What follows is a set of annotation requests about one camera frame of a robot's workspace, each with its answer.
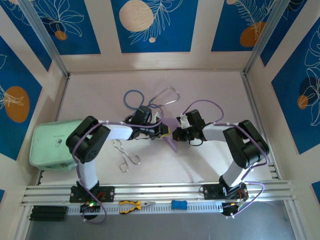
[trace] white table surface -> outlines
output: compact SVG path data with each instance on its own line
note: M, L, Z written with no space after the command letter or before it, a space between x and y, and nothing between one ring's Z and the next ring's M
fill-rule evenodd
M213 70L157 70L126 71L71 75L61 106L59 121L84 119L92 115L99 120L119 122L133 113L123 103L124 94L131 89L143 92L145 105L166 87L174 87L180 99L163 107L165 117L179 116L195 100L207 99L217 102L225 117L222 123L238 123L255 120L239 72ZM168 102L176 96L168 91L157 98L156 104ZM130 93L127 102L138 106L141 97ZM198 109L206 123L220 118L221 113L213 104L196 103L190 108ZM140 165L129 162L129 171L122 173L120 152L105 142L96 157L97 176L101 184L151 184L193 183L218 181L228 169L232 156L225 142L208 141L203 145L189 146L178 143L174 153L162 139L124 141L123 148L130 154L139 155ZM246 180L271 180L267 166L258 167ZM73 185L76 171L45 171L42 185Z

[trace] black cable organizer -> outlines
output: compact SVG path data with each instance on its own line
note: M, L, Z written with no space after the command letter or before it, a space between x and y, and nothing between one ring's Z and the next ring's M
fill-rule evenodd
M67 206L34 205L30 221L64 222L68 215Z

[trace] pliers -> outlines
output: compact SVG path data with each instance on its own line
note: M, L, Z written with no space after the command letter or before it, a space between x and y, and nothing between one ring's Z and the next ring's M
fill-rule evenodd
M142 207L146 207L152 204L155 204L156 202L154 201L128 201L128 200L124 200L124 201L119 201L119 204L132 204L135 205L133 208L127 210L127 211L120 211L120 214L129 214L131 212L133 212L134 210L141 210Z

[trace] mint green box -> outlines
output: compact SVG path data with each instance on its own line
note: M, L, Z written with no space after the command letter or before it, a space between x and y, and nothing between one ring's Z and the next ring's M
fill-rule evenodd
M49 122L37 126L31 142L30 164L43 171L69 171L74 168L76 163L66 146L66 140L81 122Z

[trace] orange circle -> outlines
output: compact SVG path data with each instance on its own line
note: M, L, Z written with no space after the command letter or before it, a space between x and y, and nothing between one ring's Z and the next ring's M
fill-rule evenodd
M67 39L67 34L66 34L65 32L63 32L63 31L60 31L60 30L56 31L56 32L54 33L54 35L55 35L55 37L56 37L57 39L59 39L60 41L64 41L64 40Z
M22 87L12 86L5 92L4 98L8 101L4 106L8 117L16 123L23 123L27 119L30 109L27 92Z
M306 107L308 107L308 98L305 95L301 95L297 103L300 109L306 109Z
M150 37L150 38L149 38L149 42L153 44L153 43L156 42L156 39L155 39L154 37Z
M240 44L246 48L254 47L262 30L265 27L265 24L266 23L264 21L260 21L247 27L241 34Z

